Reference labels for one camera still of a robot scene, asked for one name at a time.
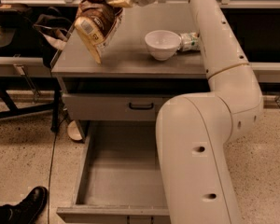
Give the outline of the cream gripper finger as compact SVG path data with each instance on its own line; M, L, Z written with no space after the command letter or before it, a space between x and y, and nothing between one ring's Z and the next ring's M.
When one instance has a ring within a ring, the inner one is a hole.
M133 1L132 0L107 0L107 3L112 7L132 7Z

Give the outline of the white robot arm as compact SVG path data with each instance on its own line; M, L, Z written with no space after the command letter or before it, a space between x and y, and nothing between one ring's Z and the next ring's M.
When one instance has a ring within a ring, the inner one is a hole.
M156 0L109 0L113 7ZM263 110L259 83L216 0L188 0L210 90L168 100L156 143L171 224L241 224L223 147Z

